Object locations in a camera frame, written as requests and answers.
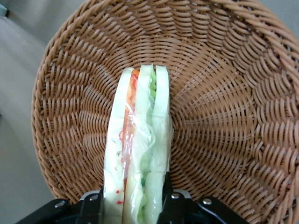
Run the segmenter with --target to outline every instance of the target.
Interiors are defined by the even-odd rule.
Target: wrapped sandwich
[[[155,224],[169,169],[172,125],[169,75],[163,66],[126,68],[107,132],[104,164],[106,224]]]

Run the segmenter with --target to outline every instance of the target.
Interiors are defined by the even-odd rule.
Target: woven basket
[[[170,73],[171,178],[249,223],[299,219],[299,43],[256,0],[91,0],[48,44],[32,109],[53,195],[103,184],[106,133],[124,68]]]

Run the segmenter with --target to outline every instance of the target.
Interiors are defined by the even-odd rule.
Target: gray background
[[[53,199],[32,143],[31,96],[46,45],[83,0],[0,0],[0,223]],[[299,37],[298,0],[261,0]]]

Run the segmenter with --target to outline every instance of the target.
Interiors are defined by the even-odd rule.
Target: plastic wrap
[[[172,122],[165,67],[125,69],[114,97],[104,165],[106,224],[155,224],[169,170]]]

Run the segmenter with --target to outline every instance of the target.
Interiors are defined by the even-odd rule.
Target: basket weave
[[[249,223],[299,219],[299,44],[256,0],[91,0],[48,44],[32,109],[55,197],[103,184],[106,133],[124,68],[167,66],[171,178]]]

